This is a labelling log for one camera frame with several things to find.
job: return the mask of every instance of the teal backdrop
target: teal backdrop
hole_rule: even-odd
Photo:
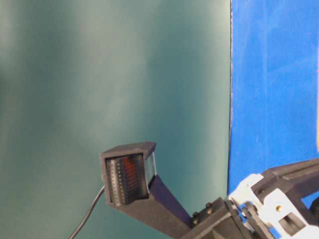
[[[0,237],[67,238],[118,144],[190,214],[225,196],[229,89],[228,0],[0,0]],[[103,196],[77,238],[150,237]]]

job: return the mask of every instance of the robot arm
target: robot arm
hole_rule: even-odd
[[[318,237],[319,199],[310,210],[301,199],[319,190],[319,159],[252,174],[190,217],[157,175],[155,147],[127,144],[101,154],[109,206],[174,239],[274,239],[271,228],[281,238]]]

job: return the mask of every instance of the bolt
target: bolt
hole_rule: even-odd
[[[208,209],[207,209],[207,213],[208,213],[208,214],[212,214],[212,213],[213,213],[213,209],[212,209],[212,208],[208,208]]]
[[[283,209],[283,207],[282,207],[281,205],[278,205],[278,206],[276,207],[276,211],[277,211],[277,212],[281,212],[282,209]]]
[[[193,223],[194,223],[194,225],[197,225],[198,224],[198,218],[193,218]]]

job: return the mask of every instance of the blue backdrop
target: blue backdrop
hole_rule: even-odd
[[[317,0],[232,1],[229,188],[318,157]]]

